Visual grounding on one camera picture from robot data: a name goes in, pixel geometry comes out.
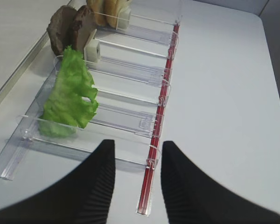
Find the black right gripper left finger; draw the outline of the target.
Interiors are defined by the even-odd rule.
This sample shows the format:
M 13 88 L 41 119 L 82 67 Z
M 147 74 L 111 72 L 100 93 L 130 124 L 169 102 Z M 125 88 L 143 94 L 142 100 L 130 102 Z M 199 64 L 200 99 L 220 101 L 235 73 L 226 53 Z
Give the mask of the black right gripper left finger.
M 65 177 L 0 209 L 0 224 L 105 224 L 114 185 L 115 142 L 103 140 Z

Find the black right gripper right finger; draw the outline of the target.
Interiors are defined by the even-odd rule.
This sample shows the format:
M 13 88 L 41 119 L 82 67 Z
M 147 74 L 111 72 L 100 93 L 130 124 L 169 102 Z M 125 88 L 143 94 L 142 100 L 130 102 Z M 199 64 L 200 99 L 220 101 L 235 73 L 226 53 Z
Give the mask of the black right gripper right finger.
M 161 190 L 170 224 L 280 224 L 280 215 L 230 191 L 173 141 L 162 145 Z

